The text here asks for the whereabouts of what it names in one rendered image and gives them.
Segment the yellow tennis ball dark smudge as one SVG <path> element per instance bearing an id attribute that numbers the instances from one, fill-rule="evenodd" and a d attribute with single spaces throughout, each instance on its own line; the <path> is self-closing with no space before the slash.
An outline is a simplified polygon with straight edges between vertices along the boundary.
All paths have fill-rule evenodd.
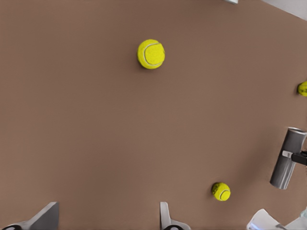
<path id="1" fill-rule="evenodd" d="M 212 185 L 211 193 L 218 201 L 227 201 L 231 195 L 231 190 L 227 184 L 217 182 Z"/>

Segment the grey tennis tube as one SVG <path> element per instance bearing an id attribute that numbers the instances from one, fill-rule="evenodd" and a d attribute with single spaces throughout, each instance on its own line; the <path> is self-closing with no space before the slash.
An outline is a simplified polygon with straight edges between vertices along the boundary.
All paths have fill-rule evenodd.
<path id="1" fill-rule="evenodd" d="M 302 150 L 303 144 L 307 139 L 307 131 L 289 127 L 283 141 L 277 162 L 272 172 L 270 184 L 278 189 L 285 190 L 288 187 L 293 170 L 297 163 L 290 162 L 290 159 L 282 156 L 283 151 L 298 153 Z"/>

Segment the large yellow tennis ball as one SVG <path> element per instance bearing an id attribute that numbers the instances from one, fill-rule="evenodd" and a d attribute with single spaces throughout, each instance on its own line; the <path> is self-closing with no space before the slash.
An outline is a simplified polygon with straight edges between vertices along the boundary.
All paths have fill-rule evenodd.
<path id="1" fill-rule="evenodd" d="M 137 49 L 137 60 L 146 69 L 159 68 L 165 60 L 163 45 L 154 39 L 141 42 Z"/>

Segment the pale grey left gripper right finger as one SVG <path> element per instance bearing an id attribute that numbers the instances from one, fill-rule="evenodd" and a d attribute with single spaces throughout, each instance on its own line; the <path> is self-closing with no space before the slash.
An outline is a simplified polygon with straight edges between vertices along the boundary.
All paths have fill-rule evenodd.
<path id="1" fill-rule="evenodd" d="M 171 219 L 168 203 L 160 202 L 160 230 L 191 230 L 186 223 Z"/>

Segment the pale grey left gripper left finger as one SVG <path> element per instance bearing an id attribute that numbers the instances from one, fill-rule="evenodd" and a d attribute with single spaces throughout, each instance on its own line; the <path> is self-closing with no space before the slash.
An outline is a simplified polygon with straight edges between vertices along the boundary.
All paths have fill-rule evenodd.
<path id="1" fill-rule="evenodd" d="M 2 230 L 58 230 L 59 203 L 50 202 L 31 219 L 13 223 Z"/>

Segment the finger of the pale right gripper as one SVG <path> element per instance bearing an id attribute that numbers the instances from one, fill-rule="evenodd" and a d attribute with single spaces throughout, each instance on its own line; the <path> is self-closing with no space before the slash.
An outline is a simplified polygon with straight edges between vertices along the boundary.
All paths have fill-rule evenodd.
<path id="1" fill-rule="evenodd" d="M 299 163 L 299 164 L 307 166 L 307 151 L 301 151 L 298 153 L 283 151 L 282 155 L 290 158 L 295 163 Z"/>

